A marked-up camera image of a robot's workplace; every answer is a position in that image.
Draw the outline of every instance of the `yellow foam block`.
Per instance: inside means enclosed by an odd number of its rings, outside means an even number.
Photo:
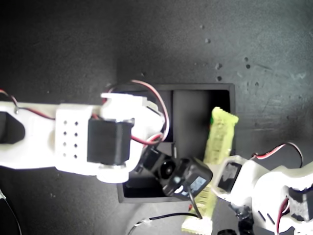
[[[234,127],[239,119],[219,107],[213,109],[212,118],[213,123],[211,124],[203,162],[207,165],[219,165],[224,158],[229,157],[234,137]],[[212,216],[218,199],[210,188],[211,184],[208,184],[195,198],[203,219],[186,217],[181,226],[182,231],[199,235],[212,234]]]

